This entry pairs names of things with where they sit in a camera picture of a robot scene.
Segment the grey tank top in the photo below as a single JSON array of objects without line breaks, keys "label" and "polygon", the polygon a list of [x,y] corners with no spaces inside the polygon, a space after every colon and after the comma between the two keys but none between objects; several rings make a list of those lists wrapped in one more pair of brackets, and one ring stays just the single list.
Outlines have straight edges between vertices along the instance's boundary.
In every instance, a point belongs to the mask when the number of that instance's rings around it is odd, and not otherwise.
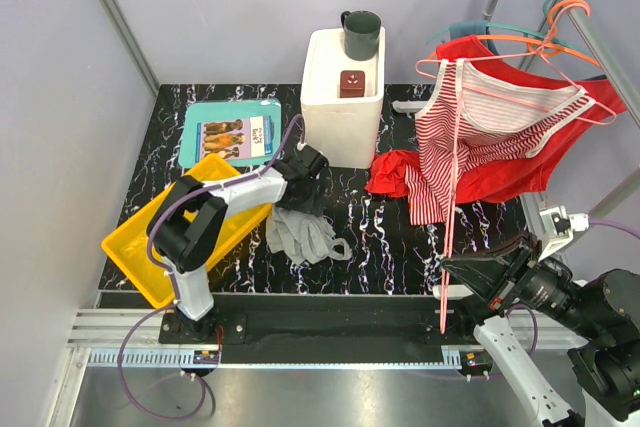
[{"label": "grey tank top", "polygon": [[274,207],[266,220],[265,234],[270,252],[283,252],[296,265],[352,257],[348,242],[336,236],[324,217]]}]

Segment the pink wire hanger front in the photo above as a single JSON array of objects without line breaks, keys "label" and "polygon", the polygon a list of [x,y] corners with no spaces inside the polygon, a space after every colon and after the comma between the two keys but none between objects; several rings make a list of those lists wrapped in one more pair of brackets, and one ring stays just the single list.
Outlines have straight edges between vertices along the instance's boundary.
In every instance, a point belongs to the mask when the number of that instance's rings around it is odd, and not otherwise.
[{"label": "pink wire hanger front", "polygon": [[[455,207],[456,207],[456,195],[458,185],[458,172],[459,172],[459,156],[458,156],[458,140],[460,129],[460,117],[462,101],[462,87],[459,86],[456,89],[457,100],[454,110],[454,128],[452,137],[452,150],[451,150],[451,170],[450,170],[450,182],[449,182],[449,197],[447,205],[446,216],[446,229],[445,229],[445,242],[444,242],[444,257],[450,259],[453,255],[454,244],[454,219],[455,219]],[[445,334],[447,330],[447,315],[448,315],[448,291],[450,283],[450,273],[442,268],[441,278],[441,298],[440,298],[440,317],[439,317],[439,330],[441,334]]]}]

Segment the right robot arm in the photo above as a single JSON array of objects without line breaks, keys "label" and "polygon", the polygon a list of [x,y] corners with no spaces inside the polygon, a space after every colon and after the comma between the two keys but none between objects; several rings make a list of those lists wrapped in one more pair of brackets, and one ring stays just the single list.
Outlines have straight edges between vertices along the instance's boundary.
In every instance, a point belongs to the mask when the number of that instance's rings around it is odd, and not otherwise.
[{"label": "right robot arm", "polygon": [[[527,232],[485,252],[446,258],[442,268],[471,292],[454,318],[455,334],[490,355],[520,401],[523,425],[638,425],[638,274],[613,269],[579,285],[566,265],[543,257],[540,241]],[[517,303],[584,340],[567,351],[584,414],[557,393],[515,340],[506,311]]]}]

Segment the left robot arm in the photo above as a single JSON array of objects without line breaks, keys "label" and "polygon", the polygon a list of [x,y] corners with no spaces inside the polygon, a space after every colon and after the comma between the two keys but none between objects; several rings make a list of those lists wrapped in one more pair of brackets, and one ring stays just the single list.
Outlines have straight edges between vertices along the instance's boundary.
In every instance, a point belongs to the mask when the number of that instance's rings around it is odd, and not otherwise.
[{"label": "left robot arm", "polygon": [[304,144],[251,172],[215,181],[185,175],[169,189],[148,224],[147,255],[168,274],[183,315],[180,328],[190,340],[203,343],[215,333],[206,263],[225,221],[266,204],[319,214],[320,180],[328,166],[320,151]]}]

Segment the red white striped tank top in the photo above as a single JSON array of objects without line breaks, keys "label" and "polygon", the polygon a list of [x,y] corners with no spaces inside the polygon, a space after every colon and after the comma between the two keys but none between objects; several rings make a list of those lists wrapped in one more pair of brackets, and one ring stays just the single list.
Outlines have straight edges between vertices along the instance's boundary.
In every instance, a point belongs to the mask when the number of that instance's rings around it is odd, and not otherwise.
[{"label": "red white striped tank top", "polygon": [[[463,63],[444,60],[434,91],[416,114],[420,168],[408,168],[410,221],[414,225],[446,221],[457,87],[462,87],[458,140],[459,172],[499,160],[532,158],[551,137],[594,105],[585,88],[522,87],[502,81]],[[468,87],[502,91],[549,112],[473,92]]]}]

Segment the orange plastic hanger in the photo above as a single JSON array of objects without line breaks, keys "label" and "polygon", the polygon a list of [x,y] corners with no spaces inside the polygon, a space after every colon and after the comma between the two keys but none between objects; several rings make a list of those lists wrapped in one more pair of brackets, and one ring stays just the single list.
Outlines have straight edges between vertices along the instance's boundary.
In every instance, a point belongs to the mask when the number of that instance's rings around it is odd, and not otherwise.
[{"label": "orange plastic hanger", "polygon": [[558,32],[559,19],[565,14],[575,9],[582,9],[587,16],[591,15],[591,5],[586,0],[562,0],[549,9],[547,19],[551,21],[551,25],[546,34],[541,39],[530,36],[517,36],[510,34],[483,34],[477,35],[479,40],[492,41],[512,41],[524,43],[528,46],[525,53],[527,55],[541,54],[543,56],[554,56],[559,53],[566,53],[596,67],[600,66],[598,60],[589,54],[585,54],[579,50],[554,41],[555,34]]}]

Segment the teal plastic hanger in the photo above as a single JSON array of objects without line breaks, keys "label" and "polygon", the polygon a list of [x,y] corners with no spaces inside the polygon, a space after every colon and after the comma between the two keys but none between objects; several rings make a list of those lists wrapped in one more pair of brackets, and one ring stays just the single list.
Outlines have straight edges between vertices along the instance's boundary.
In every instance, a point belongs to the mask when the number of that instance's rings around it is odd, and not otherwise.
[{"label": "teal plastic hanger", "polygon": [[[564,1],[564,0],[545,0],[543,2],[543,5],[542,5],[542,11],[543,11],[543,14],[545,16],[547,16],[551,12],[551,9],[552,9],[551,3],[553,1],[555,1],[557,4],[559,4],[561,1]],[[546,35],[547,31],[548,31],[548,29],[546,29],[544,31],[542,31],[541,29],[539,29],[538,31],[535,31],[535,30],[531,30],[531,29],[528,29],[528,28],[519,27],[519,26],[515,26],[515,25],[511,25],[511,24],[505,24],[505,23],[499,23],[499,22],[492,22],[492,23],[493,23],[493,26],[490,28],[490,34],[491,34],[491,29],[499,29],[499,30],[506,30],[506,31],[509,31],[509,32],[519,33],[519,34],[524,35],[525,37],[530,37],[530,38],[535,38],[535,39],[538,39],[538,40],[542,40],[545,37],[545,35]],[[438,31],[434,35],[432,35],[426,41],[426,44],[430,44],[430,43],[435,42],[435,41],[440,41],[441,43],[443,43],[444,42],[444,36],[445,35],[449,36],[449,26],[445,27],[444,29],[441,29],[440,31]]]}]

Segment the white rack foot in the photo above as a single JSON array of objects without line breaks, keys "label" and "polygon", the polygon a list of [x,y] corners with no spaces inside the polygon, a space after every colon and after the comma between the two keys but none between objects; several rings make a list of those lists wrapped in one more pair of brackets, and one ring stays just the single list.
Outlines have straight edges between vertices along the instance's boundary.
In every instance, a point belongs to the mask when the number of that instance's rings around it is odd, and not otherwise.
[{"label": "white rack foot", "polygon": [[[435,285],[432,289],[432,295],[440,299],[442,296],[442,285]],[[450,299],[462,299],[468,296],[472,296],[473,292],[466,286],[461,284],[449,284],[447,288],[447,294]]]}]

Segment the white foam box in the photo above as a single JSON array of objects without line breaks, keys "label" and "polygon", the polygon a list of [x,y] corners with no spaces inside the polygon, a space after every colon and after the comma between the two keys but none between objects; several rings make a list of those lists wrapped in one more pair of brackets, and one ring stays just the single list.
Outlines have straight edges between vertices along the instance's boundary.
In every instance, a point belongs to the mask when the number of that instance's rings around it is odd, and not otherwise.
[{"label": "white foam box", "polygon": [[[317,30],[310,37],[300,94],[304,139],[332,167],[368,169],[373,162],[384,99],[385,55],[385,31],[380,32],[378,52],[366,61],[345,54],[340,28]],[[344,71],[364,73],[362,97],[340,95]]]}]

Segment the dog picture book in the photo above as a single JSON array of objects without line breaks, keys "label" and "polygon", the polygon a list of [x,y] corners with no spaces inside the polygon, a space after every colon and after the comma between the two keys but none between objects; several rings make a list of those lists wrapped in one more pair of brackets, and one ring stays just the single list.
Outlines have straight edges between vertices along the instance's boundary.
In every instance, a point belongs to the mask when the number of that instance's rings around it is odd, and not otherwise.
[{"label": "dog picture book", "polygon": [[225,160],[265,157],[274,152],[274,125],[269,116],[199,123],[195,160],[217,154]]}]

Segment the crumpled red cloth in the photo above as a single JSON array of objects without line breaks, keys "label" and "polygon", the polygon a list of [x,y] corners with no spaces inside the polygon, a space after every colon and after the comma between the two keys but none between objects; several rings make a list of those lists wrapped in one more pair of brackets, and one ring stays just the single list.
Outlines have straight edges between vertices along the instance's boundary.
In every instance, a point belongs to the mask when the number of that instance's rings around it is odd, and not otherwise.
[{"label": "crumpled red cloth", "polygon": [[419,154],[416,151],[396,149],[377,154],[371,164],[366,191],[391,198],[407,197],[409,187],[405,175],[408,167],[420,168]]}]

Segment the brown square box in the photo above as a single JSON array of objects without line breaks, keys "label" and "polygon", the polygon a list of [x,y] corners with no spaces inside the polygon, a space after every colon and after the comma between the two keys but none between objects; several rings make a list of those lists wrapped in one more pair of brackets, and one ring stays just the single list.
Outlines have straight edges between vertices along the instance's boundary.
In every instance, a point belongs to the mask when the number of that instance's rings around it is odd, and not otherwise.
[{"label": "brown square box", "polygon": [[366,75],[362,70],[343,70],[339,79],[340,98],[360,98],[365,96]]}]

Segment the teal tray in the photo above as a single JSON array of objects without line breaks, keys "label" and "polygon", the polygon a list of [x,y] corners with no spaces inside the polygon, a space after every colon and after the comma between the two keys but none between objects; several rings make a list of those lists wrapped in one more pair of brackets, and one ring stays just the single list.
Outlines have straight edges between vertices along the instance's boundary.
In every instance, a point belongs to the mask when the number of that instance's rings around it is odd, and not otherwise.
[{"label": "teal tray", "polygon": [[195,103],[186,111],[179,165],[189,169],[209,154],[235,167],[264,164],[281,145],[281,114],[276,99]]}]

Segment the dark green mug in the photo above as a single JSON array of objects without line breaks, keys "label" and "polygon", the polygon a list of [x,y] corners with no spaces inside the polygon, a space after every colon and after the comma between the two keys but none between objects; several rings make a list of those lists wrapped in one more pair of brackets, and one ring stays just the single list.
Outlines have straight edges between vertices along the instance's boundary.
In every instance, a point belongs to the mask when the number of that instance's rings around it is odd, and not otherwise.
[{"label": "dark green mug", "polygon": [[373,58],[379,47],[382,22],[370,11],[344,11],[341,13],[345,54],[354,61]]}]

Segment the metal clothes rack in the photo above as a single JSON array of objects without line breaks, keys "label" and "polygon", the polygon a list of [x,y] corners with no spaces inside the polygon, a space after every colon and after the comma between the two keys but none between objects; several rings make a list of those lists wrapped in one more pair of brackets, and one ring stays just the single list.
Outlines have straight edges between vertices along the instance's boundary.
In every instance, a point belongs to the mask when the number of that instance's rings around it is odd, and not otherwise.
[{"label": "metal clothes rack", "polygon": [[[555,5],[564,0],[551,0]],[[567,0],[556,14],[551,14],[551,24],[557,28],[558,20],[569,18],[575,30],[585,42],[590,54],[596,59],[596,66],[599,64],[604,70],[605,77],[611,82],[616,93],[627,107],[627,112],[639,130],[639,90],[621,67],[610,46],[602,37],[602,33],[597,26],[589,19],[589,13],[593,12],[589,6],[582,5],[581,0]],[[484,19],[490,21],[494,16],[499,0],[487,0],[486,6],[482,10]],[[629,175],[623,179],[611,192],[604,196],[588,212],[590,218],[604,218],[610,216],[620,205],[623,205],[629,198],[639,192],[639,163]]]}]

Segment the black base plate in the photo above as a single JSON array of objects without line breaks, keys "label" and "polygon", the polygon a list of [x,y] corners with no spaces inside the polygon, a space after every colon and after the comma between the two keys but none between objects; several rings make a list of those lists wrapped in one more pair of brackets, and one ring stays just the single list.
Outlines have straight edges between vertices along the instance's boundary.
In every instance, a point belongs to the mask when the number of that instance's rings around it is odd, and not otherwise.
[{"label": "black base plate", "polygon": [[461,301],[440,332],[431,296],[216,293],[213,300],[199,321],[165,313],[160,343],[219,343],[223,365],[258,368],[453,368],[455,350],[480,347]]}]

